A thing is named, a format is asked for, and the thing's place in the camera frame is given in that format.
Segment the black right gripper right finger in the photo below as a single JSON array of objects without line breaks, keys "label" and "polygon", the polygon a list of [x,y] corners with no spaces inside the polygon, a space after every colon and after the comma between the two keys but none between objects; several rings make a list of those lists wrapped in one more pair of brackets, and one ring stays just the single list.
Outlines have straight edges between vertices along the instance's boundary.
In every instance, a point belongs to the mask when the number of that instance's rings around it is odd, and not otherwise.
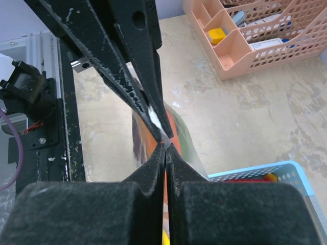
[{"label": "black right gripper right finger", "polygon": [[302,194],[266,182],[210,181],[166,151],[171,244],[321,244]]}]

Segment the clear polka dot zip bag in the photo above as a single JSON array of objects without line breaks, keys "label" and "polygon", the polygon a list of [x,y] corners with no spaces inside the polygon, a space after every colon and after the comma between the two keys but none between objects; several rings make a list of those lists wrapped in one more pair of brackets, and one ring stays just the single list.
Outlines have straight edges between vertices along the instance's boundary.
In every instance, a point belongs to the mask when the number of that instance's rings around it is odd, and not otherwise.
[{"label": "clear polka dot zip bag", "polygon": [[[167,135],[163,135],[161,142],[166,148],[173,144],[181,158],[207,179],[208,175],[196,153],[190,132],[183,119],[167,104],[165,104],[165,110],[173,130],[173,137],[169,139]],[[132,139],[134,160],[138,165],[142,165],[150,158],[158,142],[135,112],[132,113]]]}]

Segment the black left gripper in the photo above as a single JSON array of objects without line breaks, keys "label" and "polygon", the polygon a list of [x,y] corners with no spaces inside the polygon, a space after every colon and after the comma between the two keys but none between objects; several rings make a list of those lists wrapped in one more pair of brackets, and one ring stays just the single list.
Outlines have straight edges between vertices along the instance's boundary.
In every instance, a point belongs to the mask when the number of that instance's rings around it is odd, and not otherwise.
[{"label": "black left gripper", "polygon": [[[139,79],[114,27],[108,2],[27,1],[27,5],[69,48],[74,60],[87,59],[104,83],[132,109],[131,101],[124,98],[132,89],[126,74],[130,73],[136,83]],[[47,128],[57,126],[55,79],[47,78],[45,71],[39,72],[23,61],[11,64],[12,75],[1,80],[1,100],[7,111],[22,113]]]}]

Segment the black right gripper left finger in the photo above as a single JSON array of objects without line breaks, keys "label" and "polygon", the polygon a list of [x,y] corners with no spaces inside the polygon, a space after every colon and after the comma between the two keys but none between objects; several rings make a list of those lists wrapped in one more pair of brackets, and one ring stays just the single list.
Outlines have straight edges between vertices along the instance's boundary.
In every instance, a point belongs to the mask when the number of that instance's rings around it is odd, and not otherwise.
[{"label": "black right gripper left finger", "polygon": [[165,146],[121,182],[39,182],[17,197],[1,244],[161,244]]}]

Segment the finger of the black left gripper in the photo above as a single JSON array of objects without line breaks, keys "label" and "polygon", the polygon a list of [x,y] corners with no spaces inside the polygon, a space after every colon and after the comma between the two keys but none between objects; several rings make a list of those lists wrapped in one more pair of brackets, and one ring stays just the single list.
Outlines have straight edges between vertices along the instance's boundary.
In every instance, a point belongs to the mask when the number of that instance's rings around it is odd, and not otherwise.
[{"label": "finger of the black left gripper", "polygon": [[114,27],[123,44],[128,61],[138,76],[136,83],[130,73],[126,80],[132,89],[124,95],[132,109],[141,117],[153,137],[173,131],[164,107],[161,83],[161,32],[155,1],[109,1],[114,16]]}]

